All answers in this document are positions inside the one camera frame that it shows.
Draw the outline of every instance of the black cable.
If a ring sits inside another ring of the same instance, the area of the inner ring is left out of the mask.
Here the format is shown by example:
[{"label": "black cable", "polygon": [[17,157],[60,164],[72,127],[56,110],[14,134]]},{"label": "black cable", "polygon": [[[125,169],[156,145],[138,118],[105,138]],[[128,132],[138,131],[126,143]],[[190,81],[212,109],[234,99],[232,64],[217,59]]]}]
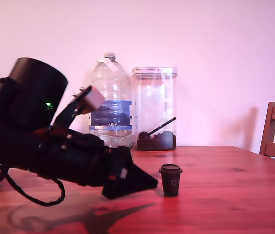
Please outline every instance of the black cable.
[{"label": "black cable", "polygon": [[23,191],[23,189],[21,189],[21,187],[18,186],[14,182],[14,180],[9,176],[9,174],[7,174],[5,178],[6,178],[7,182],[12,186],[13,189],[15,189],[17,192],[19,192],[21,195],[23,195],[28,200],[30,200],[30,201],[38,204],[38,205],[41,205],[41,206],[55,206],[57,204],[60,204],[65,199],[65,188],[64,188],[64,185],[58,179],[51,179],[51,180],[54,181],[55,183],[57,183],[57,185],[59,186],[59,188],[61,190],[60,197],[56,201],[44,202],[44,201],[40,201],[40,200],[38,200],[36,198],[33,198],[32,196],[29,196],[28,194],[26,194]]}]

